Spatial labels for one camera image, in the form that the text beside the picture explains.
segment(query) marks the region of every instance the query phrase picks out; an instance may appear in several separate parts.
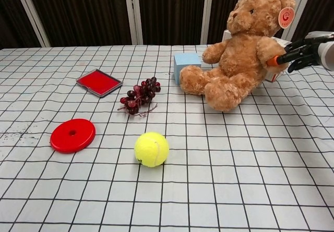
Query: yellow tennis ball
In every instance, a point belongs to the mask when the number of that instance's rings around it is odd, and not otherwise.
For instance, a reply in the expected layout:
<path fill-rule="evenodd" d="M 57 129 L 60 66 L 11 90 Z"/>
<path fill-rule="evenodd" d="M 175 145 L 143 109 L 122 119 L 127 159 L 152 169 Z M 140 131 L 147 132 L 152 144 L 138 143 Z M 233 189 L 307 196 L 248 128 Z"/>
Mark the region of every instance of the yellow tennis ball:
<path fill-rule="evenodd" d="M 135 143 L 135 157 L 142 165 L 147 167 L 155 167 L 162 164 L 167 159 L 168 154 L 168 142 L 159 133 L 144 133 Z"/>

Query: brown teddy bear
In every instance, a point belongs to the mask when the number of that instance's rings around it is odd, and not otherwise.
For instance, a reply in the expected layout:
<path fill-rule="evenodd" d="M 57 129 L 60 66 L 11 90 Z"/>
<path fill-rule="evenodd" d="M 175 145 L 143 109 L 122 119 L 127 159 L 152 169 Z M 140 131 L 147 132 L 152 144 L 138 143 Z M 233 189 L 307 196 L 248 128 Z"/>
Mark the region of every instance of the brown teddy bear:
<path fill-rule="evenodd" d="M 273 37 L 280 30 L 279 14 L 294 9 L 295 0 L 238 0 L 227 20 L 231 38 L 211 45 L 203 52 L 205 63 L 219 66 L 203 71 L 187 66 L 180 72 L 180 86 L 186 93 L 205 95 L 218 111 L 229 111 L 259 86 L 266 73 L 278 73 L 288 64 L 268 66 L 267 61 L 285 54 Z"/>

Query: grapes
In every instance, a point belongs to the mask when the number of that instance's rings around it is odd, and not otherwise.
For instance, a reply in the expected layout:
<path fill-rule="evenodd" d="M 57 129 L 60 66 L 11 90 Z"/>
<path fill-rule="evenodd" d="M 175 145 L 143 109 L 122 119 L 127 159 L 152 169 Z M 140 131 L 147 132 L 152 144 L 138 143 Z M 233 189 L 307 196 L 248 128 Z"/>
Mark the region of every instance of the grapes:
<path fill-rule="evenodd" d="M 129 109 L 129 114 L 130 115 L 135 115 L 136 114 L 136 110 L 134 108 Z"/>
<path fill-rule="evenodd" d="M 129 97 L 135 97 L 135 96 L 136 96 L 136 93 L 135 93 L 133 90 L 129 90 L 129 91 L 127 92 L 127 95 L 128 95 Z"/>
<path fill-rule="evenodd" d="M 134 107 L 136 107 L 136 101 L 134 101 L 134 100 L 131 100 L 131 101 L 128 101 L 127 102 L 127 106 L 129 106 L 130 108 L 134 108 Z"/>
<path fill-rule="evenodd" d="M 135 91 L 136 93 L 138 93 L 139 90 L 140 90 L 140 88 L 141 88 L 141 86 L 139 86 L 139 85 L 135 85 L 135 86 L 134 86 L 134 91 Z"/>
<path fill-rule="evenodd" d="M 147 90 L 148 91 L 151 91 L 152 89 L 153 89 L 153 85 L 151 85 L 151 84 L 147 85 Z"/>
<path fill-rule="evenodd" d="M 148 95 L 149 98 L 153 98 L 153 97 L 155 97 L 156 94 L 153 91 L 149 91 L 147 93 L 147 95 Z"/>
<path fill-rule="evenodd" d="M 144 96 L 144 97 L 142 98 L 142 102 L 143 102 L 143 103 L 149 103 L 149 102 L 150 102 L 150 98 L 149 98 L 148 96 Z"/>
<path fill-rule="evenodd" d="M 160 91 L 161 87 L 160 83 L 157 82 L 157 78 L 148 78 L 145 81 L 142 81 L 140 85 L 134 85 L 133 90 L 127 92 L 127 97 L 122 97 L 120 99 L 120 102 L 124 106 L 118 110 L 125 109 L 130 115 L 135 115 L 139 113 L 139 109 L 142 105 L 149 104 L 156 96 L 156 92 Z"/>
<path fill-rule="evenodd" d="M 122 104 L 125 104 L 125 103 L 127 102 L 126 97 L 122 97 L 120 102 L 121 102 Z"/>

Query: pink tag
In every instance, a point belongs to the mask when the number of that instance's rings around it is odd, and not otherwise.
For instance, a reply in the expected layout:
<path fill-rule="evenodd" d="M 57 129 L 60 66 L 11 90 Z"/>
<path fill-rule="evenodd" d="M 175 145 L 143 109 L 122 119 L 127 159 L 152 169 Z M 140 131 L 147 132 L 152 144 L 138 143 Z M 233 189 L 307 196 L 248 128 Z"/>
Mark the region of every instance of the pink tag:
<path fill-rule="evenodd" d="M 291 7 L 283 8 L 278 15 L 278 23 L 281 28 L 286 29 L 292 23 L 294 18 L 294 9 Z"/>

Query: red ink pad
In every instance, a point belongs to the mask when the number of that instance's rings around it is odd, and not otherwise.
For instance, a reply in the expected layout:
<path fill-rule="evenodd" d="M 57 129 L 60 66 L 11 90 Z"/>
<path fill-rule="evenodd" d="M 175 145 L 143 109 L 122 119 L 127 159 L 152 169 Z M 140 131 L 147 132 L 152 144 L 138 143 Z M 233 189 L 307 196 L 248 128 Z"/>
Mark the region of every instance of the red ink pad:
<path fill-rule="evenodd" d="M 99 97 L 104 97 L 123 85 L 121 81 L 98 69 L 78 78 L 77 83 Z"/>
<path fill-rule="evenodd" d="M 61 153 L 74 153 L 87 147 L 95 137 L 95 126 L 86 119 L 72 119 L 60 124 L 51 134 L 51 147 Z"/>

